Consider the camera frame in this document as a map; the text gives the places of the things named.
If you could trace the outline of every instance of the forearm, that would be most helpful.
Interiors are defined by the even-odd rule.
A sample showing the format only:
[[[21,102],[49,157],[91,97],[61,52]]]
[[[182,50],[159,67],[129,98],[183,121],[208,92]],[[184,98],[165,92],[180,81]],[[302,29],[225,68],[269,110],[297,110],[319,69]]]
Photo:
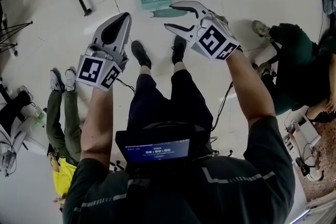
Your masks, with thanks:
[[[235,50],[226,62],[249,127],[263,117],[275,115],[271,95],[244,54]]]
[[[332,54],[329,65],[330,95],[336,95],[336,55]]]
[[[113,140],[113,93],[94,88],[81,135],[81,159],[94,158],[107,168]]]

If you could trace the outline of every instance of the dark green shirt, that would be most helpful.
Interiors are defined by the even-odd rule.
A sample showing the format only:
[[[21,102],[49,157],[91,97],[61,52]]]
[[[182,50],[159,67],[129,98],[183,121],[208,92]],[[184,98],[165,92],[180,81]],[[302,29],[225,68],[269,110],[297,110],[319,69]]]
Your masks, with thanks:
[[[284,223],[295,178],[275,117],[249,131],[245,160],[217,156],[146,189],[125,172],[82,160],[71,182],[64,223]]]

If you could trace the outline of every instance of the black sneaker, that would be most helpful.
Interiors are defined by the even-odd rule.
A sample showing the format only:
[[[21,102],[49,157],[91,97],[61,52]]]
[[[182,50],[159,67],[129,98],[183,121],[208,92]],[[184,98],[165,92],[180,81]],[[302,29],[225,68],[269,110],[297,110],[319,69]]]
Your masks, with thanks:
[[[175,37],[174,46],[172,47],[172,49],[173,49],[173,56],[172,56],[173,64],[176,64],[177,62],[182,62],[186,46],[187,46],[187,41],[185,41],[184,38],[182,38],[180,36]]]
[[[147,66],[149,69],[152,68],[151,59],[149,59],[148,55],[146,54],[146,50],[138,40],[132,42],[131,50],[134,57],[136,57],[138,60],[140,66]]]

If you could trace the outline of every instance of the gray sneaker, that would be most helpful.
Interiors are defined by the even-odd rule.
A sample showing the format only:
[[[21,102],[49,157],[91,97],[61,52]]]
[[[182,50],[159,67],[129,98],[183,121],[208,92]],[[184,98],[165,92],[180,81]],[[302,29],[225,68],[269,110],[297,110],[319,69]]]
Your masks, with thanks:
[[[270,27],[268,27],[267,25],[265,25],[263,22],[259,20],[254,20],[252,22],[253,32],[258,34],[260,37],[271,39],[271,37],[269,36],[270,29],[271,29]]]
[[[264,62],[260,66],[254,68],[260,77],[271,74],[272,65],[269,62]]]
[[[67,92],[73,92],[76,89],[76,73],[72,69],[65,71],[65,77],[67,82],[65,83],[65,90]]]
[[[64,83],[62,82],[61,75],[56,68],[50,71],[50,89],[52,92],[64,92]]]

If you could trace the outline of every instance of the hand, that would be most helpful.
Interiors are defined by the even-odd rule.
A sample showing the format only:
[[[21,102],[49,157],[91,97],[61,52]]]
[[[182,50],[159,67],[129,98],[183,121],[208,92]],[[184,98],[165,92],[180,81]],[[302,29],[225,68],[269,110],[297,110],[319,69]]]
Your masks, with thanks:
[[[336,112],[336,94],[330,94],[327,105],[326,112],[333,113]]]

